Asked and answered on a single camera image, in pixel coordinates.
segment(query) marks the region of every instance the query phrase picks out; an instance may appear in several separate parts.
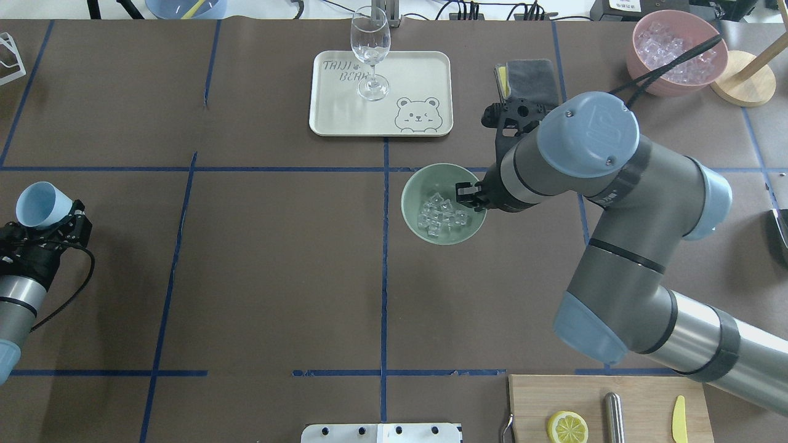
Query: lemon half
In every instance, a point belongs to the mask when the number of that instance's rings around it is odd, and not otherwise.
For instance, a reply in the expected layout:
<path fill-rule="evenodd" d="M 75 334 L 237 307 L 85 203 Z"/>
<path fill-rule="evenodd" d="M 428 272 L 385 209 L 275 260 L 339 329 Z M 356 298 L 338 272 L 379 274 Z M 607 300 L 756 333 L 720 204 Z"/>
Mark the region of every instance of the lemon half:
<path fill-rule="evenodd" d="M 589 427 L 579 414 L 558 411 L 547 421 L 547 434 L 552 443 L 586 443 Z"/>

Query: blue plastic bowl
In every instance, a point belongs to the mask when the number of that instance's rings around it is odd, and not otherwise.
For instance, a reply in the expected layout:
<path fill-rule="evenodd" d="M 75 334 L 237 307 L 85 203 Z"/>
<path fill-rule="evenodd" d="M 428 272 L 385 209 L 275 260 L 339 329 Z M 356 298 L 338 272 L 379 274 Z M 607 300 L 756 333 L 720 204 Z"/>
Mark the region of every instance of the blue plastic bowl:
<path fill-rule="evenodd" d="M 145 0 L 145 5 L 158 18 L 180 19 L 197 0 Z M 219 20 L 225 18 L 227 0 L 206 0 L 192 19 Z"/>

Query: silver robot arm tube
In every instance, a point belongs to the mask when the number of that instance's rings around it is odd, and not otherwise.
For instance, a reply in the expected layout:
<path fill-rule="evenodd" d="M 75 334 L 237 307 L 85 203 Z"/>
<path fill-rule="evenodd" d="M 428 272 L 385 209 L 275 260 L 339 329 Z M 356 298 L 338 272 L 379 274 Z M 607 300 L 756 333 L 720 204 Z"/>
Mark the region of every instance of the silver robot arm tube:
<path fill-rule="evenodd" d="M 641 136 L 616 97 L 589 92 L 548 114 L 485 184 L 502 209 L 570 190 L 604 208 L 553 325 L 564 342 L 607 364 L 638 352 L 788 415 L 788 342 L 660 286 L 678 242 L 727 216 L 719 174 Z"/>

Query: white label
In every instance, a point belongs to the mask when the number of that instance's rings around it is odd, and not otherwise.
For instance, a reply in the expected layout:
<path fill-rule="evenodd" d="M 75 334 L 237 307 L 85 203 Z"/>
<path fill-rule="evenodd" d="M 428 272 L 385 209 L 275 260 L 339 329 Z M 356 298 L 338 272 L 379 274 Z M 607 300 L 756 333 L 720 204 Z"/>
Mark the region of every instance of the white label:
<path fill-rule="evenodd" d="M 619 11 L 630 11 L 632 13 L 640 13 L 640 0 L 609 0 L 610 7 L 618 9 Z"/>

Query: wine glass base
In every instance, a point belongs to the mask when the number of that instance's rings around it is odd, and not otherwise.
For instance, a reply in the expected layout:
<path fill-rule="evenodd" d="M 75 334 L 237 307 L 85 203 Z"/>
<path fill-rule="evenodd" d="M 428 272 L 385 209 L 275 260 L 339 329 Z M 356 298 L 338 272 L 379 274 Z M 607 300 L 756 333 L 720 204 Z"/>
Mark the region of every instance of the wine glass base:
<path fill-rule="evenodd" d="M 388 80 L 380 74 L 362 79 L 359 82 L 359 95 L 371 102 L 382 100 L 388 95 Z"/>

